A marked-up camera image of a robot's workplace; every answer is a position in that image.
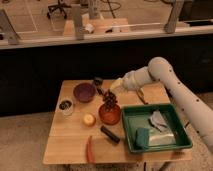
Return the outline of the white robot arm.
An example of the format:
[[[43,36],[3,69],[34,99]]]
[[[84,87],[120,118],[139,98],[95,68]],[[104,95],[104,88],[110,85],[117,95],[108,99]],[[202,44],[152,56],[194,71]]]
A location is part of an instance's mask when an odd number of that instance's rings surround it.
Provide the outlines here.
[[[147,66],[127,72],[111,84],[110,90],[113,93],[136,91],[155,81],[161,82],[169,91],[213,154],[213,110],[179,80],[165,58],[154,57]]]

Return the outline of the translucent grey gripper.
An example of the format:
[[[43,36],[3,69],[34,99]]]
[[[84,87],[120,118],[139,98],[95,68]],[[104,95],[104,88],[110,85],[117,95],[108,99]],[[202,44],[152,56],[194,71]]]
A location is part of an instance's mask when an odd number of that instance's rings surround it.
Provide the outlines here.
[[[138,90],[150,82],[147,69],[138,69],[126,73],[122,78],[116,79],[110,86],[112,92],[121,91],[123,87],[127,90]]]

